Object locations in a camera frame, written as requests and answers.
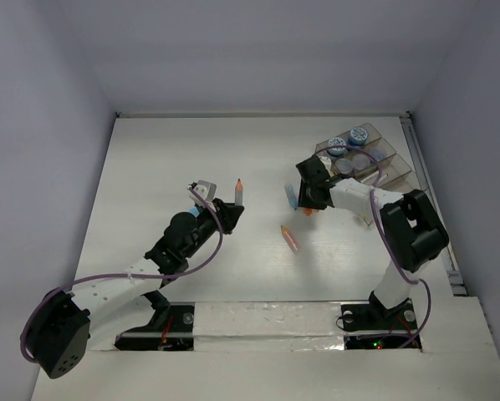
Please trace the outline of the blue pencil shaped highlighter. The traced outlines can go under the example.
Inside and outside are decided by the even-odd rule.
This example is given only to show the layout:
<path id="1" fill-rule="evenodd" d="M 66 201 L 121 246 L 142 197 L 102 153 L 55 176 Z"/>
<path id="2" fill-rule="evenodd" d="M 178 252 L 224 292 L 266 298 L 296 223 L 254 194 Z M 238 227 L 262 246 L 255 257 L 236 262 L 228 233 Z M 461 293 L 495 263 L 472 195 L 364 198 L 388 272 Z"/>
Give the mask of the blue pencil shaped highlighter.
<path id="1" fill-rule="evenodd" d="M 286 193 L 286 196 L 288 198 L 288 203 L 291 208 L 294 210 L 298 209 L 298 197 L 297 194 L 295 193 L 294 187 L 292 184 L 287 183 L 284 185 L 284 190 Z"/>

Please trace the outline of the clear pencil shaped eraser case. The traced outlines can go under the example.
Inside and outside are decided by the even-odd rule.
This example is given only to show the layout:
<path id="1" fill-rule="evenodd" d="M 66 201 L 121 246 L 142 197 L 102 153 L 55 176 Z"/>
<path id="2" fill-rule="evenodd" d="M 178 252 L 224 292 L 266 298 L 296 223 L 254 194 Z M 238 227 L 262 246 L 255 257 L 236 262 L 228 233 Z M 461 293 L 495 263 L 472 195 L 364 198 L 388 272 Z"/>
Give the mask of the clear pencil shaped eraser case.
<path id="1" fill-rule="evenodd" d="M 234 204 L 236 206 L 243 205 L 243 185 L 240 179 L 237 180 L 235 191 L 234 191 Z"/>

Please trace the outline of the blue eraser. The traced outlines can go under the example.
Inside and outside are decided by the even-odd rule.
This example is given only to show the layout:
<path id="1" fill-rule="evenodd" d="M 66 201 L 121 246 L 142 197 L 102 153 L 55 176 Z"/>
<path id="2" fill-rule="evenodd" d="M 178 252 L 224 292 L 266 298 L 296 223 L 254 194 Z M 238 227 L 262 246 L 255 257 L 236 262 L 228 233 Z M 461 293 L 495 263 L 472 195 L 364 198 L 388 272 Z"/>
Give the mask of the blue eraser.
<path id="1" fill-rule="evenodd" d="M 193 214 L 195 217 L 198 217 L 201 214 L 202 210 L 197 206 L 193 206 L 192 208 L 189 209 L 189 212 Z"/>

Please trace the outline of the pink pencil shaped highlighter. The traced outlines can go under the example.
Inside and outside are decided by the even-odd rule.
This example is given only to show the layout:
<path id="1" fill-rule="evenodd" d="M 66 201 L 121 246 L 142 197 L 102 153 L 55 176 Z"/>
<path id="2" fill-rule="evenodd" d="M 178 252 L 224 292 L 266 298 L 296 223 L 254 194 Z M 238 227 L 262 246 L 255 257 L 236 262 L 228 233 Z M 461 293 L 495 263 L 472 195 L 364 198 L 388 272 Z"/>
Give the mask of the pink pencil shaped highlighter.
<path id="1" fill-rule="evenodd" d="M 282 235 L 282 238 L 288 245 L 289 249 L 294 253 L 297 254 L 300 252 L 300 245 L 298 241 L 295 239 L 293 236 L 293 233 L 284 225 L 280 226 L 280 232 Z"/>

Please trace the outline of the blue lidded jar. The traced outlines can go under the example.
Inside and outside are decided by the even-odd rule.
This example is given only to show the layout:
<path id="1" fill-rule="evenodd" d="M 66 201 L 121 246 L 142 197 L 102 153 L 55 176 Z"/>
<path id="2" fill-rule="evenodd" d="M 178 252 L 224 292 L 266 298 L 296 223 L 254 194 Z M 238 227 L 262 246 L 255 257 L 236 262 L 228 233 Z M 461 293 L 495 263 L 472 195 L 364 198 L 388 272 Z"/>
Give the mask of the blue lidded jar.
<path id="1" fill-rule="evenodd" d="M 347 142 L 350 146 L 360 147 L 366 144 L 368 138 L 368 130 L 358 126 L 350 130 Z"/>
<path id="2" fill-rule="evenodd" d="M 326 153 L 332 158 L 343 157 L 348 151 L 346 148 L 347 142 L 338 136 L 329 139 L 326 146 Z"/>

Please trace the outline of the clear purple clip jar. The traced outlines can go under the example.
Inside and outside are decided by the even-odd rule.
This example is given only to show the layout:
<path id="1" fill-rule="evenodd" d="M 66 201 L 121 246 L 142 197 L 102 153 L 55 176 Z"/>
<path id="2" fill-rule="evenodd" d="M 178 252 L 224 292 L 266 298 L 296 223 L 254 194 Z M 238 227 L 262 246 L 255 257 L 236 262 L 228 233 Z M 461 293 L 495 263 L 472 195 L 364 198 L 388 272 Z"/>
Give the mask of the clear purple clip jar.
<path id="1" fill-rule="evenodd" d="M 370 167 L 370 158 L 365 154 L 356 154 L 351 158 L 354 170 L 362 171 Z"/>

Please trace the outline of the red capped white marker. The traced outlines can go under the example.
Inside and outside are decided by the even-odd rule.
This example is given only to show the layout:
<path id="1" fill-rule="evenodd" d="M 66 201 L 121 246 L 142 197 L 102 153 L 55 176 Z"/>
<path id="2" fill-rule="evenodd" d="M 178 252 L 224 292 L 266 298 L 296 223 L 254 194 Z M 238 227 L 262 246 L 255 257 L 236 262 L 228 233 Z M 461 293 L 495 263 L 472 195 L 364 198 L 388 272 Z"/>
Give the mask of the red capped white marker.
<path id="1" fill-rule="evenodd" d="M 367 175 L 360 182 L 364 185 L 371 185 L 371 184 L 379 185 L 379 183 L 383 180 L 386 180 L 388 176 L 389 176 L 388 173 L 379 173 L 378 171 L 375 171 L 373 174 Z"/>

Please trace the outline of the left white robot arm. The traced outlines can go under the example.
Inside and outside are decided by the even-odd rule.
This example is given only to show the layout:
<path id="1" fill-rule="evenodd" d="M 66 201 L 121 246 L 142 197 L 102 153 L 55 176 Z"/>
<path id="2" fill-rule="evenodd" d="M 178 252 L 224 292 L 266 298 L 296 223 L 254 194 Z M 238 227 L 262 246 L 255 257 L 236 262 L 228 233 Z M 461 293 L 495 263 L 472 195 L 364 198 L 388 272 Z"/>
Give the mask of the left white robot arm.
<path id="1" fill-rule="evenodd" d="M 210 263 L 194 268 L 190 259 L 214 235 L 232 234 L 245 208 L 218 198 L 196 214 L 175 214 L 161 239 L 124 272 L 77 279 L 48 292 L 29 316 L 20 334 L 20 352 L 50 378 L 60 378 L 84 356 L 92 330 L 110 314 L 143 297 L 142 330 L 164 332 L 171 325 L 171 304 L 161 289 Z"/>

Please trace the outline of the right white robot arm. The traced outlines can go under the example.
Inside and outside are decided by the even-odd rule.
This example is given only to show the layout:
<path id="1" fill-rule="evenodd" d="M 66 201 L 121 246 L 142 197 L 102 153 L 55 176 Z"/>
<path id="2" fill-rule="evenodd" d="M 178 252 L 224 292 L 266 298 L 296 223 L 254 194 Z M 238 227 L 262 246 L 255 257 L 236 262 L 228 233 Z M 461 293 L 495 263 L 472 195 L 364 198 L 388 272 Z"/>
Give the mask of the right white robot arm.
<path id="1" fill-rule="evenodd" d="M 298 163 L 299 204 L 315 210 L 343 209 L 374 222 L 390 255 L 379 285 L 370 293 L 364 316 L 387 327 L 406 305 L 419 272 L 447 247 L 449 236 L 425 192 L 401 194 L 367 185 L 346 175 L 332 176 L 317 156 Z"/>

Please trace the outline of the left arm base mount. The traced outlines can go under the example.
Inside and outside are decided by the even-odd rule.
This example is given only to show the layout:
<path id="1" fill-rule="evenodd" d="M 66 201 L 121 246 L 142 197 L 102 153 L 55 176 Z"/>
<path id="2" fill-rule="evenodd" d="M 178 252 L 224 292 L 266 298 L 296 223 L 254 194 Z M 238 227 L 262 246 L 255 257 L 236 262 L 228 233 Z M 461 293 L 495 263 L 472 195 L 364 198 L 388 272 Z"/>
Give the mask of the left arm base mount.
<path id="1" fill-rule="evenodd" d="M 115 348 L 120 351 L 192 351 L 195 303 L 170 303 L 160 292 L 147 293 L 145 298 L 154 311 L 150 321 L 119 334 Z"/>

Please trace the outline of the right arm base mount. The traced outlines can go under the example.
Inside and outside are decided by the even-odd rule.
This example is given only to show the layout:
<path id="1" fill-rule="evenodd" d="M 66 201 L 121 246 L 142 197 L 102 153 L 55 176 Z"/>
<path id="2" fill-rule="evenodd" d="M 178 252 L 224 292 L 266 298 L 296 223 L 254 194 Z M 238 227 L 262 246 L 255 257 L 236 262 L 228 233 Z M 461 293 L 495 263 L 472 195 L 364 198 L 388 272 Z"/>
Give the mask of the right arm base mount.
<path id="1" fill-rule="evenodd" d="M 373 294 L 366 302 L 347 302 L 341 305 L 335 326 L 344 334 L 347 350 L 422 350 L 410 297 L 391 309 L 385 309 Z"/>

